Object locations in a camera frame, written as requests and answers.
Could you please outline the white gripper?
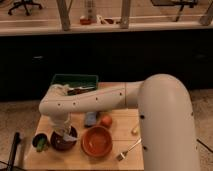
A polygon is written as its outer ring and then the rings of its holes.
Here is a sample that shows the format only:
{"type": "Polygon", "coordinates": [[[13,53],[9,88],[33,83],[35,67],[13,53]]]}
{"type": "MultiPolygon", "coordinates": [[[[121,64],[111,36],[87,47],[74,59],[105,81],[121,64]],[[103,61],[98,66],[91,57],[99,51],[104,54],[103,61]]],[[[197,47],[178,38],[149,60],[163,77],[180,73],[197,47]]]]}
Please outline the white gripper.
{"type": "Polygon", "coordinates": [[[50,118],[50,121],[51,121],[53,130],[57,134],[64,135],[69,133],[71,121],[70,121],[70,116],[68,114],[53,116],[50,118]]]}

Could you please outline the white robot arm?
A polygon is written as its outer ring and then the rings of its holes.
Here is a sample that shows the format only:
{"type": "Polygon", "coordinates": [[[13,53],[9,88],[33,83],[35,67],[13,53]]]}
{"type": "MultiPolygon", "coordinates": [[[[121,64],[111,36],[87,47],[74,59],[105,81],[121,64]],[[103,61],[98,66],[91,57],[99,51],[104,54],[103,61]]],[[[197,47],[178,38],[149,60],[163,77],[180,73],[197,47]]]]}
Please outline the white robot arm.
{"type": "Polygon", "coordinates": [[[71,96],[62,85],[51,85],[39,104],[40,113],[61,130],[70,113],[126,108],[139,114],[144,171],[200,171],[190,95],[172,75],[155,74],[71,96]]]}

